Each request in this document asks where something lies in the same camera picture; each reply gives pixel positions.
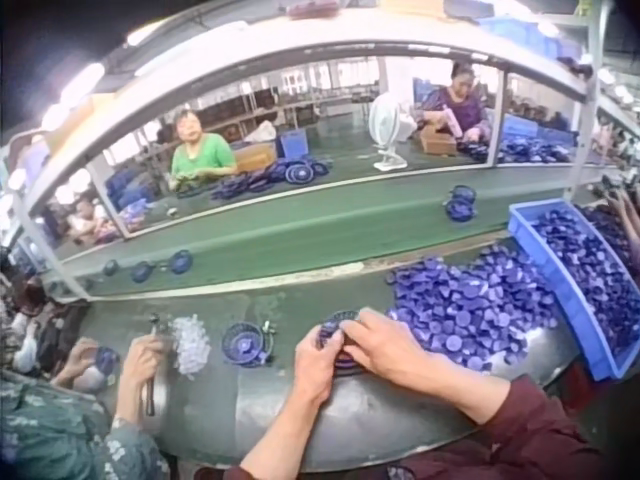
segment white bag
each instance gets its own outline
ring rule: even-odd
[[[274,127],[268,120],[265,120],[260,124],[260,126],[258,126],[258,128],[247,135],[244,138],[244,141],[248,143],[271,142],[275,140],[277,135],[278,132],[276,132],[276,127]]]

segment blue plastic bin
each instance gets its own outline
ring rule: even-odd
[[[536,138],[540,127],[533,120],[506,114],[502,125],[502,139],[509,137]]]
[[[638,290],[635,282],[613,249],[602,238],[602,235],[600,235],[587,219],[570,203],[562,199],[557,199],[542,202],[519,203],[509,207],[511,214],[509,219],[509,232],[511,232],[520,246],[531,256],[542,275],[544,275],[552,286],[580,343],[582,352],[589,364],[591,375],[595,380],[622,378],[638,354],[640,340],[616,358],[613,357],[609,344],[602,333],[602,329],[588,307],[587,300],[582,291],[562,261],[533,228],[533,225],[537,223],[540,215],[550,210],[570,211],[571,214],[578,219],[578,226],[582,231],[599,238],[609,253],[610,260],[618,262],[618,264],[623,267],[627,281],[631,282],[635,294],[638,295],[639,298],[640,290]]]
[[[307,132],[304,128],[284,132],[279,137],[284,158],[297,159],[309,154]]]

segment floral shirt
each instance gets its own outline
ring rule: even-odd
[[[17,478],[155,480],[169,468],[153,439],[94,397],[0,372],[1,455]]]

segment maroon sleeve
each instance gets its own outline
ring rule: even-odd
[[[560,402],[549,399],[528,377],[511,384],[484,430],[493,440],[491,462],[498,469],[520,470],[522,478],[603,478],[600,452],[581,437]]]
[[[231,467],[224,472],[224,480],[254,480],[253,476],[240,467]]]

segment pile of purple parts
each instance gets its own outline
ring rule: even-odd
[[[391,272],[395,306],[387,314],[406,323],[420,345],[476,371],[504,353],[515,364],[527,355],[526,333],[555,328],[555,299],[529,256],[492,245],[464,266],[441,258]]]
[[[631,260],[629,239],[624,233],[620,217],[606,205],[597,207],[576,207],[589,220],[605,241],[613,248],[620,261],[627,267],[633,278],[640,276],[640,271]]]
[[[603,242],[584,233],[568,211],[541,215],[535,229],[578,284],[614,356],[635,343],[640,337],[640,298]]]

